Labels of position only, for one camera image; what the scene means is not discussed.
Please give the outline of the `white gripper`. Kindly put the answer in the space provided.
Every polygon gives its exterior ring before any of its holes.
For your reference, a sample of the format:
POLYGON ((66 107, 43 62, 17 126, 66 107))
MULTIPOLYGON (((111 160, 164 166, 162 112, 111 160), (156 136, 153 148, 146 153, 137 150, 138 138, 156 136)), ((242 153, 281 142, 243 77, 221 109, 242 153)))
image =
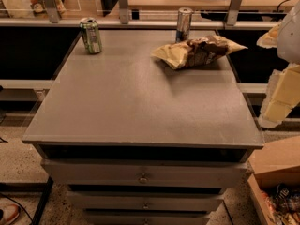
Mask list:
POLYGON ((258 121, 263 128, 274 128, 300 103, 300 1, 281 25, 259 37, 256 45, 265 49, 277 47, 279 58, 295 63, 283 71, 274 70, 267 84, 258 121))

